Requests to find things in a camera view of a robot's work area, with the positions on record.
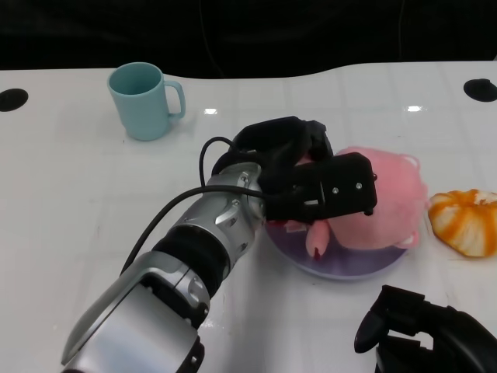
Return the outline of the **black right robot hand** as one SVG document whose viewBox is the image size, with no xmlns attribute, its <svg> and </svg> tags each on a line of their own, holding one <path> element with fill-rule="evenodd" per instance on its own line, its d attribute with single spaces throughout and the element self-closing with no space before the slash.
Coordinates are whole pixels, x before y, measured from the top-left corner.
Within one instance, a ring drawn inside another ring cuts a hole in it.
<svg viewBox="0 0 497 373">
<path fill-rule="evenodd" d="M 475 318 L 384 285 L 354 350 L 376 350 L 376 372 L 495 372 L 496 338 Z"/>
</svg>

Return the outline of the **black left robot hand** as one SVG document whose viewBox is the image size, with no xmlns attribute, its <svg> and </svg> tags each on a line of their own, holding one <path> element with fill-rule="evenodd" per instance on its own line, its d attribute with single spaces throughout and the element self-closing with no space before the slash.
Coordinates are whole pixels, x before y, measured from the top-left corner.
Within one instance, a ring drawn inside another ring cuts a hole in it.
<svg viewBox="0 0 497 373">
<path fill-rule="evenodd" d="M 262 172 L 263 193 L 279 194 L 291 186 L 284 179 L 303 158 L 320 162 L 333 156 L 326 126 L 315 120 L 281 117 L 243 128 L 234 138 L 235 149 L 254 154 Z"/>
</svg>

